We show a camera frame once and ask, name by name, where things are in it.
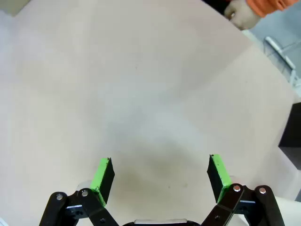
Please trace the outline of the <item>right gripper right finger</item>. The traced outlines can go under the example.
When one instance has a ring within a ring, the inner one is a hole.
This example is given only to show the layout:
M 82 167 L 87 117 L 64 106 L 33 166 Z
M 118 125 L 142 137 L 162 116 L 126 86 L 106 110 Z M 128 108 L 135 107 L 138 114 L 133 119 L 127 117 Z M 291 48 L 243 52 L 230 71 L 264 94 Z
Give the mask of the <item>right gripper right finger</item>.
M 216 205 L 203 226 L 226 226 L 233 215 L 244 216 L 249 226 L 283 226 L 284 220 L 272 189 L 261 185 L 254 190 L 233 183 L 218 154 L 209 156 L 207 174 Z

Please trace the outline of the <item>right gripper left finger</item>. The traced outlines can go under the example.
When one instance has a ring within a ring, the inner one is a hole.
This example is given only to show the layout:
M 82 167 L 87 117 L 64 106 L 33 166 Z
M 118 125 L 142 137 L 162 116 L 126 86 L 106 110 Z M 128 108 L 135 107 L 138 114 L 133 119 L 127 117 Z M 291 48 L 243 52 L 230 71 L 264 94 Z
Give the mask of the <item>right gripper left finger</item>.
M 88 218 L 94 226 L 117 226 L 118 223 L 105 208 L 115 173 L 111 158 L 102 158 L 90 186 L 72 195 L 54 192 L 50 195 L 41 226 L 75 226 Z

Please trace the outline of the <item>person's left hand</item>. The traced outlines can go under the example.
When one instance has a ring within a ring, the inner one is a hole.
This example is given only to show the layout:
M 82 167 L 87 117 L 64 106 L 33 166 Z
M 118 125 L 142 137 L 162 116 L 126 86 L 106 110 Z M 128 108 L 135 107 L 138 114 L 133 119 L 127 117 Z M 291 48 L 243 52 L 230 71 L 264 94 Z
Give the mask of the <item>person's left hand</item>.
M 252 29 L 261 19 L 245 0 L 232 0 L 224 10 L 224 16 L 241 31 Z

